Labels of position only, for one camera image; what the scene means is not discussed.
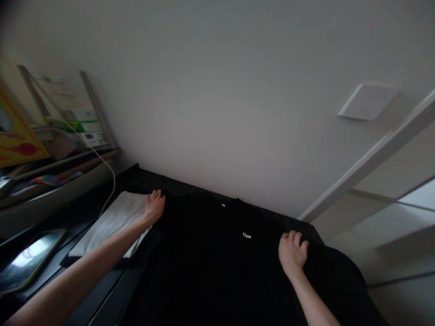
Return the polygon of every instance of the hand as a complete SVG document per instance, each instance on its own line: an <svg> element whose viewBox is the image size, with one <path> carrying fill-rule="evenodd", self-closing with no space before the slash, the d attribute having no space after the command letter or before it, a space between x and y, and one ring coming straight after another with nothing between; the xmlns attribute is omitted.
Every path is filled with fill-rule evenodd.
<svg viewBox="0 0 435 326"><path fill-rule="evenodd" d="M284 233L278 247L282 269L291 282L304 273L302 268L307 261L309 243L304 241L300 245L301 238L302 233L300 232L290 231L290 233Z"/></svg>
<svg viewBox="0 0 435 326"><path fill-rule="evenodd" d="M161 190L154 190L152 194L146 195L145 214L143 219L151 225L159 220L163 214L166 196L162 196Z"/></svg>

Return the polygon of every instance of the right hand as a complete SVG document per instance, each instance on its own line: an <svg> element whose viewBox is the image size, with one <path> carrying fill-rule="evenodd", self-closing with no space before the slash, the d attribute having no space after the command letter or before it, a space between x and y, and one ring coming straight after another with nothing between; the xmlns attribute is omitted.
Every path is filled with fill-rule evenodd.
<svg viewBox="0 0 435 326"><path fill-rule="evenodd" d="M284 233L278 247L278 254L282 269L287 277L292 281L303 274L303 266L307 261L308 241L300 244L302 233L290 231Z"/></svg>

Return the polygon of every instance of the white towel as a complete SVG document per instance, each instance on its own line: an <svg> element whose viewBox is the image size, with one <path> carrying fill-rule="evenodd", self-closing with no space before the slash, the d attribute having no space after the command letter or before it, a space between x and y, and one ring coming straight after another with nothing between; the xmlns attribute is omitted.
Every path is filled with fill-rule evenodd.
<svg viewBox="0 0 435 326"><path fill-rule="evenodd" d="M101 215L86 234L77 242L73 249L68 253L69 257L82 257L103 241L109 239L119 230L133 223L145 213L146 195L122 192L118 198ZM124 258L130 258L140 245L150 226L138 240L128 249Z"/></svg>

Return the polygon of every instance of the left hand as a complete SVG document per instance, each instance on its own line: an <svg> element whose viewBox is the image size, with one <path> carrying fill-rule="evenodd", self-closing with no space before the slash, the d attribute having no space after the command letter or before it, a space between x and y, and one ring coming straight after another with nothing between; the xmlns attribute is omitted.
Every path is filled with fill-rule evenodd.
<svg viewBox="0 0 435 326"><path fill-rule="evenodd" d="M161 190L154 190L152 194L146 195L144 221L153 225L163 214L166 196L162 196Z"/></svg>

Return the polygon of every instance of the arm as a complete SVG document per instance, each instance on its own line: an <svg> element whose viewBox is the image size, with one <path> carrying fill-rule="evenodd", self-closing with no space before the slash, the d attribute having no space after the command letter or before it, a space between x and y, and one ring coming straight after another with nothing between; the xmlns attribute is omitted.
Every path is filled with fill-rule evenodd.
<svg viewBox="0 0 435 326"><path fill-rule="evenodd" d="M282 268L295 288L309 326L340 326L304 274L309 243L301 245L301 238L302 234L295 231L282 235L278 248Z"/></svg>
<svg viewBox="0 0 435 326"><path fill-rule="evenodd" d="M63 324L82 299L163 213L161 191L147 195L145 215L80 258L22 306L7 325Z"/></svg>

